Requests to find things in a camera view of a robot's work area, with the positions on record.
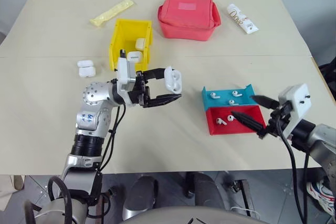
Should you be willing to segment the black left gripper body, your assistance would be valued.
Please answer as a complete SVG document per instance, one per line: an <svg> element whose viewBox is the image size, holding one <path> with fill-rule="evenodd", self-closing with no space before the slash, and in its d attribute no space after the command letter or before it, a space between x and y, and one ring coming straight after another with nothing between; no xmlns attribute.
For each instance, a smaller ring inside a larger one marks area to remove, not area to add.
<svg viewBox="0 0 336 224"><path fill-rule="evenodd" d="M150 79L150 71L137 71L134 78L130 78L126 85L130 103L128 106L140 105L143 108L150 107L150 88L147 86Z"/></svg>

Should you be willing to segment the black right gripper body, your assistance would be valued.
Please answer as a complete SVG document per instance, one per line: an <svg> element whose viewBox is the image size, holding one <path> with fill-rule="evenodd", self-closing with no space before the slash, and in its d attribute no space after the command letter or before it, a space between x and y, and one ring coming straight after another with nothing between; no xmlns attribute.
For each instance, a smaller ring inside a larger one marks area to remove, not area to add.
<svg viewBox="0 0 336 224"><path fill-rule="evenodd" d="M262 105L268 109L272 109L267 126L258 132L259 138L264 138L267 134L274 137L280 136L278 128L283 130L283 126L287 126L290 119L290 112L292 111L292 104L290 101L286 101L280 105L277 101L271 101Z"/></svg>

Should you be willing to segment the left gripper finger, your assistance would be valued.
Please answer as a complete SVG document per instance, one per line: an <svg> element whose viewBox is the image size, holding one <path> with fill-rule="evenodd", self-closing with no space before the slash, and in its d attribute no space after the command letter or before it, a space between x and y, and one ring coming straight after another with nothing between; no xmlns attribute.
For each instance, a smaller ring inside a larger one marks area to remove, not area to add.
<svg viewBox="0 0 336 224"><path fill-rule="evenodd" d="M151 69L143 72L144 79L146 81L150 79L164 79L164 72L165 68L156 68L156 69Z"/></svg>
<svg viewBox="0 0 336 224"><path fill-rule="evenodd" d="M181 96L182 96L181 94L164 94L164 95L158 95L155 99L145 97L143 107L153 108L156 106L163 106L179 99Z"/></svg>

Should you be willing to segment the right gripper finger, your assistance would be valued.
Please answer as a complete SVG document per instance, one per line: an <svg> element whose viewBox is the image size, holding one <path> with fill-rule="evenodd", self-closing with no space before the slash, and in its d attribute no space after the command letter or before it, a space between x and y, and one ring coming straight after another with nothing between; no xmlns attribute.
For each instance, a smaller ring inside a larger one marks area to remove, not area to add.
<svg viewBox="0 0 336 224"><path fill-rule="evenodd" d="M231 114L239 123L256 132L258 136L266 136L267 133L263 124L254 120L251 116L238 111L231 111Z"/></svg>
<svg viewBox="0 0 336 224"><path fill-rule="evenodd" d="M278 101L269 98L265 95L251 95L250 98L253 99L260 106L263 106L264 108L267 109L275 110L280 106Z"/></svg>

